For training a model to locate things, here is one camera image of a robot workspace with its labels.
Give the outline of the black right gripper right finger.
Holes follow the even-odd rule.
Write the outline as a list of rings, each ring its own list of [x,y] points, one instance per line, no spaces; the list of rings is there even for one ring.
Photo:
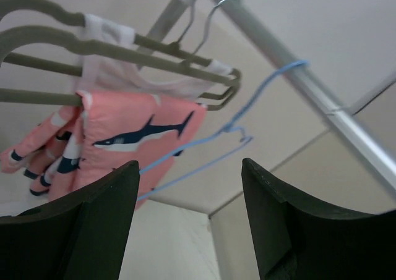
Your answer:
[[[394,279],[395,212],[320,200],[252,159],[241,171],[261,279]]]

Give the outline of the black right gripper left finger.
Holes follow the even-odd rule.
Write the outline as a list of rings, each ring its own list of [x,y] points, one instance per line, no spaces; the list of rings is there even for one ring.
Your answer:
[[[130,161],[17,216],[1,218],[1,279],[118,279],[139,189]]]

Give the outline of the light blue wire hanger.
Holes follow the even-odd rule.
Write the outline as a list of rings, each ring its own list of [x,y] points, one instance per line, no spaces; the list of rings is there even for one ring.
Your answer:
[[[164,185],[161,185],[159,187],[156,187],[154,189],[152,189],[150,192],[139,195],[137,197],[137,201],[142,201],[145,200],[146,198],[148,198],[149,196],[160,192],[162,190],[167,189],[168,187],[174,186],[176,185],[178,182],[181,182],[184,179],[187,179],[190,176],[193,176],[195,174],[197,174],[198,172],[201,172],[203,170],[206,170],[207,168],[217,164],[218,162],[220,162],[223,159],[226,159],[227,157],[231,156],[232,154],[236,153],[237,151],[243,149],[252,139],[252,136],[249,136],[246,134],[246,129],[243,126],[237,126],[236,123],[243,117],[246,115],[246,113],[254,106],[254,104],[256,103],[256,101],[259,99],[260,95],[262,94],[262,92],[264,91],[264,89],[273,81],[275,80],[277,77],[285,74],[286,72],[288,72],[289,70],[292,70],[296,67],[301,67],[301,66],[307,66],[309,64],[308,61],[305,60],[299,60],[299,61],[295,61],[295,62],[291,62],[277,70],[275,70],[274,72],[272,72],[255,90],[255,92],[253,93],[253,95],[250,97],[250,99],[247,101],[247,103],[239,110],[237,111],[234,116],[228,121],[226,122],[222,127],[220,127],[216,132],[214,132],[212,135],[206,137],[206,138],[202,138],[200,140],[195,140],[193,142],[189,142],[185,145],[181,145],[179,147],[177,147],[175,150],[169,152],[168,154],[162,156],[160,159],[156,160],[155,162],[153,162],[152,164],[149,164],[148,166],[146,166],[143,169],[140,169],[139,173],[140,175],[144,175],[145,173],[151,171],[153,168],[159,166],[160,164],[164,163],[165,161],[169,160],[171,157],[176,156],[179,152],[184,151],[188,148],[192,148],[198,145],[202,145],[208,142],[212,142],[214,141],[216,138],[218,138],[220,135],[222,134],[228,134],[228,133],[233,133],[233,132],[240,132],[241,133],[241,139],[240,141],[240,146],[236,147],[233,150],[230,150],[229,152],[225,153],[224,155],[221,155],[220,157],[209,161],[208,163],[202,165],[201,167],[198,167],[195,170],[192,170],[188,173],[186,173],[185,175],[176,178],[175,180],[172,180]]]

